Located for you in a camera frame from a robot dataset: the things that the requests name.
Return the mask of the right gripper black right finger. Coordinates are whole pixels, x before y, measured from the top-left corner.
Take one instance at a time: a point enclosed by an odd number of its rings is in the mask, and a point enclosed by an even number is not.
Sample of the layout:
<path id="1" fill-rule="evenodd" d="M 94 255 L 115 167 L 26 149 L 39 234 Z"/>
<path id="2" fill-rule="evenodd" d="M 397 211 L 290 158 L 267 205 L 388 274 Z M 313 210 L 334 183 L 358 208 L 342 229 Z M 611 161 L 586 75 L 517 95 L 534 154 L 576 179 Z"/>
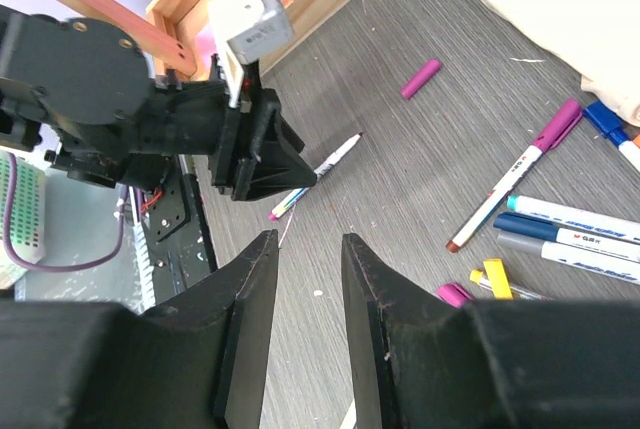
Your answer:
<path id="1" fill-rule="evenodd" d="M 451 306 L 357 234 L 341 274 L 361 428 L 635 428 L 639 307 L 474 300 Z"/>

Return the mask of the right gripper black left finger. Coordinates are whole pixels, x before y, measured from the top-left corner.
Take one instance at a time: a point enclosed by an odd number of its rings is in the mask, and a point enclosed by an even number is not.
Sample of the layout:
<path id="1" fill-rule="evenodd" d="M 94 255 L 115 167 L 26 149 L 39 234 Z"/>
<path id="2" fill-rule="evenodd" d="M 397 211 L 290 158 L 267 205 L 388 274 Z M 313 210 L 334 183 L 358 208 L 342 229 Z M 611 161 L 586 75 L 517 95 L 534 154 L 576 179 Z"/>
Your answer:
<path id="1" fill-rule="evenodd" d="M 1 304 L 5 428 L 255 428 L 278 234 L 137 315 L 117 303 Z"/>

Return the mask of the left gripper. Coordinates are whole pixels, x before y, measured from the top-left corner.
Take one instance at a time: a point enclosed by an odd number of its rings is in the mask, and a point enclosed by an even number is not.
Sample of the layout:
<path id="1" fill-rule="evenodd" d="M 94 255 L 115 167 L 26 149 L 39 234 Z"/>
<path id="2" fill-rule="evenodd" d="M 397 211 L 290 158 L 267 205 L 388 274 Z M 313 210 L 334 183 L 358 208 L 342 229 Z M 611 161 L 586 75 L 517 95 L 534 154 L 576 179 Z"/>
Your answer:
<path id="1" fill-rule="evenodd" d="M 305 143 L 282 115 L 279 98 L 262 85 L 260 63 L 241 67 L 238 105 L 225 107 L 211 184 L 235 201 L 256 201 L 312 187 L 317 175 L 300 156 Z"/>

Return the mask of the magenta pen cap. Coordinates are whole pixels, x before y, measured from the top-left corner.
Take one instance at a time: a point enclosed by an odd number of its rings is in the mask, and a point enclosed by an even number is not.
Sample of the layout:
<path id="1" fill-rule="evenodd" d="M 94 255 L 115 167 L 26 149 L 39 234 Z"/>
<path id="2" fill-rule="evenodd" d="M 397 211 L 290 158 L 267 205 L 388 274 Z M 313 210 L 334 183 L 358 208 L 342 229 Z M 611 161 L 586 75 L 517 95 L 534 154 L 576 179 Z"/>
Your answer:
<path id="1" fill-rule="evenodd" d="M 404 99 L 412 98 L 442 67 L 437 59 L 428 60 L 402 87 Z"/>

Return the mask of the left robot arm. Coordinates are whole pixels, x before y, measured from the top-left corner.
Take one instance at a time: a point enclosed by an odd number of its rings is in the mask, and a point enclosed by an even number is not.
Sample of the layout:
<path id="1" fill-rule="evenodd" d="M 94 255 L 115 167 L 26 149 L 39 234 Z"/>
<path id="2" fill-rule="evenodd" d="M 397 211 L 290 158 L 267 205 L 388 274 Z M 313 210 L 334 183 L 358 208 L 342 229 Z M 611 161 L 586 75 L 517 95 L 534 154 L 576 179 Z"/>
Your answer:
<path id="1" fill-rule="evenodd" d="M 45 126 L 61 144 L 45 155 L 51 166 L 104 187 L 153 191 L 180 155 L 206 156 L 213 186 L 235 201 L 317 180 L 256 70 L 233 105 L 222 79 L 151 77 L 136 41 L 110 23 L 3 8 L 1 143 L 31 152 Z"/>

